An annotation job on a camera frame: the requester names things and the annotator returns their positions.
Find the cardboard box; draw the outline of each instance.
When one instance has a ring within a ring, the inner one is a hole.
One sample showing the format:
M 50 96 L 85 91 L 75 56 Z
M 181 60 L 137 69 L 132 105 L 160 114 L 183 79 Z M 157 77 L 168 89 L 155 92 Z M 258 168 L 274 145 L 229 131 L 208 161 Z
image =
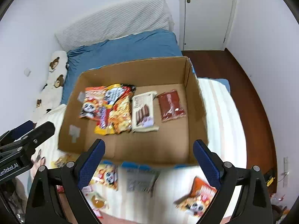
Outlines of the cardboard box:
M 187 117 L 161 122 L 160 106 L 154 99 L 156 132 L 123 132 L 101 136 L 94 133 L 96 121 L 79 118 L 80 97 L 86 87 L 133 84 L 135 95 L 156 90 L 159 93 L 177 89 Z M 206 111 L 191 62 L 187 57 L 160 57 L 107 65 L 83 72 L 69 98 L 59 133 L 58 147 L 65 152 L 87 151 L 95 139 L 106 144 L 104 159 L 115 164 L 130 161 L 150 166 L 197 164 L 193 143 L 207 143 Z

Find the screw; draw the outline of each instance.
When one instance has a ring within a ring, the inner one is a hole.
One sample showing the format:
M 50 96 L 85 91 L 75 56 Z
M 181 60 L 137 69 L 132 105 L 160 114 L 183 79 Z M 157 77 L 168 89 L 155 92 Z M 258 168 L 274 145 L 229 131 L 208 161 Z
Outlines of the screw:
M 73 167 L 75 163 L 73 161 L 70 161 L 66 164 L 67 167 Z
M 40 172 L 44 171 L 45 169 L 46 169 L 46 167 L 45 167 L 44 165 L 41 165 L 41 166 L 38 168 L 38 170 L 39 170 Z
M 256 166 L 256 165 L 254 165 L 254 166 L 253 166 L 253 169 L 254 169 L 255 171 L 257 171 L 257 172 L 258 172 L 258 171 L 260 170 L 260 167 L 259 167 L 259 166 Z
M 226 161 L 226 162 L 224 163 L 224 166 L 230 168 L 230 167 L 232 167 L 233 165 L 232 165 L 229 161 Z

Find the headboard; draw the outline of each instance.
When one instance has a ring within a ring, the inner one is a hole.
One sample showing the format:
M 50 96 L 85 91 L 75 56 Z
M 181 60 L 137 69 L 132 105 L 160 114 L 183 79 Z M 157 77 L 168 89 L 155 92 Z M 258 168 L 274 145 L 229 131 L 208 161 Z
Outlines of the headboard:
M 155 29 L 173 30 L 165 0 L 132 0 L 88 15 L 61 31 L 56 38 L 65 51 Z

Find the blue blanket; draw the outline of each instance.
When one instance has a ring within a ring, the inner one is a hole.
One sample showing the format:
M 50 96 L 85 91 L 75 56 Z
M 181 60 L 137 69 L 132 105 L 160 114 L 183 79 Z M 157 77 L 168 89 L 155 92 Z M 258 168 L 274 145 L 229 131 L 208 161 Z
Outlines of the blue blanket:
M 67 104 L 77 78 L 84 71 L 128 60 L 167 56 L 182 56 L 182 53 L 175 34 L 164 29 L 129 35 L 116 40 L 106 40 L 70 50 L 68 52 L 68 74 L 61 103 Z

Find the door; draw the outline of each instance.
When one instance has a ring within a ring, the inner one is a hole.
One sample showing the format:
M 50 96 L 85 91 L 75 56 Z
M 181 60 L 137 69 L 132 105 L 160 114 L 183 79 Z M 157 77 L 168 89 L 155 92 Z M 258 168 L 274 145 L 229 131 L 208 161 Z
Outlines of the door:
M 222 50 L 233 0 L 185 0 L 184 50 Z

